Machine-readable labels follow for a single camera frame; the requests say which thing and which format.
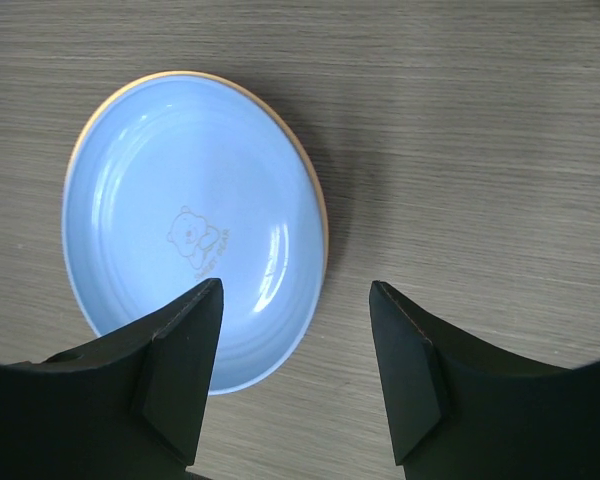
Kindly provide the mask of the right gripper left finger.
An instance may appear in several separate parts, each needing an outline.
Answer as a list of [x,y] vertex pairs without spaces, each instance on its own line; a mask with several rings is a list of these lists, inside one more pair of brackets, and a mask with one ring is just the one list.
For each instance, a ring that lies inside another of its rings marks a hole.
[[189,479],[224,306],[208,279],[41,363],[0,364],[0,479]]

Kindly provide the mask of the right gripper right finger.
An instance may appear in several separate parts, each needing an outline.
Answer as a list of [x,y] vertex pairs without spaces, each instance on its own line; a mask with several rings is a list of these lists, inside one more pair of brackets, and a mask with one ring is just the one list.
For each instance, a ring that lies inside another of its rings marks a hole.
[[409,479],[600,479],[600,360],[526,358],[374,281],[372,335],[394,459]]

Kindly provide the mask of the blue plate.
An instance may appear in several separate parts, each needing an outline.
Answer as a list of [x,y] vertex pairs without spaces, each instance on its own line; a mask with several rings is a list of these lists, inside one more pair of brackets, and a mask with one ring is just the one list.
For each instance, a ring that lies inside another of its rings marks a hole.
[[94,125],[68,200],[76,301],[109,334],[218,278],[209,391],[249,388],[295,351],[324,284],[318,205],[294,146],[249,98],[160,78]]

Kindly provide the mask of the yellow plate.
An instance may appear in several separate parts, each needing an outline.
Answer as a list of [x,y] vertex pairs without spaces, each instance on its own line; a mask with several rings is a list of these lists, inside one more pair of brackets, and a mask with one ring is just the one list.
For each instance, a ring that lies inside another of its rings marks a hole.
[[313,197],[316,200],[318,205],[321,227],[322,227],[322,235],[323,235],[323,275],[326,275],[327,267],[328,267],[328,255],[329,255],[329,242],[330,242],[330,233],[329,233],[329,219],[327,213],[326,201],[323,193],[322,185],[320,184],[319,176],[316,172],[315,166],[312,163],[312,160],[307,153],[304,145],[301,143],[298,136],[291,129],[291,127],[285,122],[285,120],[262,98],[258,95],[250,91],[249,89],[243,87],[242,85],[226,79],[224,77],[214,75],[207,72],[200,71],[187,71],[187,70],[171,70],[171,71],[162,71],[151,73],[148,75],[144,75],[140,78],[134,79],[131,82],[124,84],[122,87],[114,91],[111,95],[109,95],[91,114],[89,119],[84,124],[80,134],[78,135],[73,149],[71,151],[71,155],[69,157],[69,162],[66,167],[66,173],[64,178],[64,186],[63,186],[63,203],[62,203],[62,214],[61,214],[61,231],[62,231],[62,245],[63,245],[63,257],[65,262],[65,267],[67,271],[67,276],[70,279],[70,283],[72,287],[74,285],[75,275],[72,271],[72,267],[70,266],[69,261],[69,250],[68,250],[68,227],[67,227],[67,219],[68,219],[68,200],[69,200],[69,191],[71,188],[72,177],[74,171],[76,169],[76,165],[78,162],[78,156],[83,150],[84,145],[86,144],[87,137],[91,133],[94,128],[94,125],[103,117],[104,113],[109,109],[111,105],[119,101],[122,97],[124,97],[128,92],[138,90],[141,86],[144,86],[148,83],[154,82],[160,78],[172,78],[172,77],[191,77],[191,78],[202,78],[208,81],[211,81],[216,84],[223,85],[231,90],[239,92],[241,95],[249,98],[253,103],[255,103],[261,110],[263,110],[277,125],[278,127],[285,133],[290,143],[294,146],[299,158],[302,161],[302,164],[305,168],[305,171],[308,175],[312,190]]

